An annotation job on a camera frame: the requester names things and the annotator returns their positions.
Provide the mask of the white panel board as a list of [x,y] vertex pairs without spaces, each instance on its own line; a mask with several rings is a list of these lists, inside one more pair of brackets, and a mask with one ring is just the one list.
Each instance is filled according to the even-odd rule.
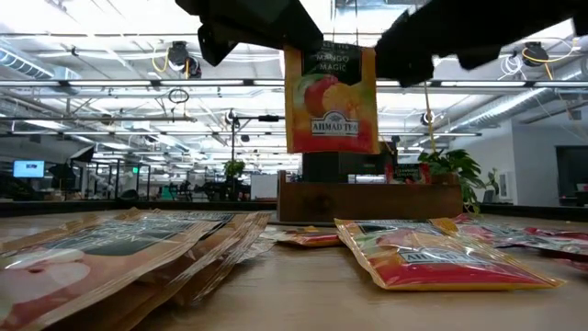
[[251,175],[252,200],[274,199],[276,188],[277,178],[275,175]]

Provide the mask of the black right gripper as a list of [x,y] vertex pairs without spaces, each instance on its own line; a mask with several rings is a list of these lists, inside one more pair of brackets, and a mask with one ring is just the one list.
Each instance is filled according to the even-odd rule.
[[434,75],[433,53],[464,70],[496,60],[502,46],[573,19],[588,32],[588,0],[431,0],[403,11],[378,39],[377,78],[413,86]]

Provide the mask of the black cabinet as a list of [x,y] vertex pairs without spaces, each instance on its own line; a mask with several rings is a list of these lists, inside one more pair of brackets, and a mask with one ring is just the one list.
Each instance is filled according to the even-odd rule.
[[302,181],[346,183],[349,175],[384,175],[398,164],[396,154],[356,154],[342,152],[306,153],[302,155]]

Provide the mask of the distant black rig frame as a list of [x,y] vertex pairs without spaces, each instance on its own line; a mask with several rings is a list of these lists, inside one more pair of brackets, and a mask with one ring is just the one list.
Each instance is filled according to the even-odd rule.
[[234,110],[231,109],[225,114],[225,123],[231,127],[231,159],[224,164],[224,170],[233,170],[235,166],[235,138],[236,138],[236,127],[240,120],[246,120],[249,123],[251,120],[257,120],[259,122],[278,122],[283,120],[283,116],[278,115],[259,115],[259,116],[237,116]]

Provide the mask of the black aluminium table frame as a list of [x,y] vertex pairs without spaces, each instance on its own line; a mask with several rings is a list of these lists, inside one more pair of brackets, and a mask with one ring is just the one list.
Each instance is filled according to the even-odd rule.
[[[185,201],[125,201],[125,200],[68,200],[68,201],[10,201],[0,202],[0,218],[53,213],[126,210],[180,211],[276,211],[276,202],[185,202]],[[588,223],[585,207],[536,207],[508,204],[481,204],[483,214],[537,218]]]

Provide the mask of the green potted plant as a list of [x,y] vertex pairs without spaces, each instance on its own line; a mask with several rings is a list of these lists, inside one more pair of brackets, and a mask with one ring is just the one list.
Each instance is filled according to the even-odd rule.
[[481,166],[464,149],[422,152],[418,156],[418,161],[429,166],[431,181],[440,179],[442,183],[460,186],[463,208],[466,212],[481,212],[476,189],[492,188],[494,192],[500,191],[496,181],[497,169],[494,167],[488,172],[487,179],[481,179]]

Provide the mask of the wooden tea organizer box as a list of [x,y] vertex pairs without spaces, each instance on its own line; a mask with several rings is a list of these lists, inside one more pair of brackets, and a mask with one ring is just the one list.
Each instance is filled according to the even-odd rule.
[[451,218],[462,210],[458,185],[289,182],[285,172],[278,173],[282,223]]

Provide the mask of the silver ventilation duct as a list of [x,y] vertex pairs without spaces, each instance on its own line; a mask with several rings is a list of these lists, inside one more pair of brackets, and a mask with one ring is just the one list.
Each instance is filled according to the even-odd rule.
[[499,97],[479,108],[474,109],[467,116],[453,122],[448,131],[464,131],[469,127],[483,127],[511,118],[529,109],[538,107],[559,99],[561,92],[574,90],[588,90],[588,82],[542,83],[539,88],[529,89],[518,95]]
[[77,72],[64,66],[48,66],[33,61],[21,51],[0,45],[0,67],[23,74],[35,80],[77,80]]

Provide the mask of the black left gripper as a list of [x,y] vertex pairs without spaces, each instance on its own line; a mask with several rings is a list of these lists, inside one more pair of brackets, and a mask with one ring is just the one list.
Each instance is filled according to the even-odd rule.
[[285,50],[314,51],[323,34],[300,0],[175,0],[199,17],[203,59],[218,66],[240,43]]

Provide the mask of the lit computer monitor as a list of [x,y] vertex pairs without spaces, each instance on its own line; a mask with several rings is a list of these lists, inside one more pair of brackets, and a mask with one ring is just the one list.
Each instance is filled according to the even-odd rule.
[[19,178],[44,177],[45,162],[39,160],[16,160],[13,163],[13,176]]

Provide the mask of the distant green plant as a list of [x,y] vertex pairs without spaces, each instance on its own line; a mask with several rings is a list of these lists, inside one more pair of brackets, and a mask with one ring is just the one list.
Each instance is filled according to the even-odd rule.
[[243,160],[229,160],[224,163],[224,175],[227,180],[238,178],[244,171],[245,162]]

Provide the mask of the orange mango tea packet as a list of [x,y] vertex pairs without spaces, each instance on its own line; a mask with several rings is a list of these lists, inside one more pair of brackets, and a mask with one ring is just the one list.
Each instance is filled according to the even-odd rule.
[[448,218],[336,219],[340,240],[388,291],[519,291],[564,284],[461,233]]
[[330,247],[342,244],[334,228],[306,226],[276,233],[279,243],[303,247]]
[[317,51],[284,50],[290,154],[379,152],[376,53],[326,41]]

